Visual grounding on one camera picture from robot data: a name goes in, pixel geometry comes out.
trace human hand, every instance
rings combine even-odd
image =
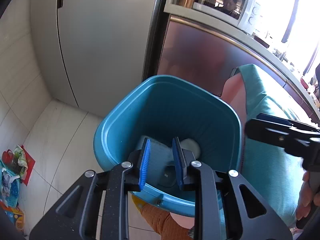
[[[298,206],[296,209],[296,218],[300,220],[303,217],[307,217],[311,209],[311,201],[313,200],[316,206],[320,206],[320,193],[317,193],[315,196],[309,185],[310,172],[307,171],[302,180],[304,181],[300,190],[300,197]]]

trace microwave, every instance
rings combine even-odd
[[[219,18],[250,35],[260,18],[260,4],[256,0],[195,0],[193,9]]]

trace blue trash bin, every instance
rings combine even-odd
[[[225,102],[180,78],[158,75],[145,80],[127,95],[101,122],[94,136],[94,153],[105,171],[127,160],[142,135],[172,146],[178,136],[195,140],[200,159],[213,169],[226,172],[240,162],[241,125]],[[194,192],[180,192],[177,185],[167,189],[147,183],[134,195],[170,212],[194,216]]]

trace orange box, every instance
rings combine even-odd
[[[24,226],[24,214],[18,208],[6,207],[2,201],[0,201],[0,206],[7,214],[9,220],[15,225],[16,229],[23,234],[23,226]]]

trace red paper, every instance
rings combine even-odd
[[[27,186],[32,169],[33,169],[33,166],[35,165],[36,161],[30,156],[30,154],[26,151],[26,149],[23,147],[23,145],[21,146],[21,148],[24,150],[24,153],[26,154],[26,159],[27,159],[27,164],[28,164],[26,178],[22,181]]]

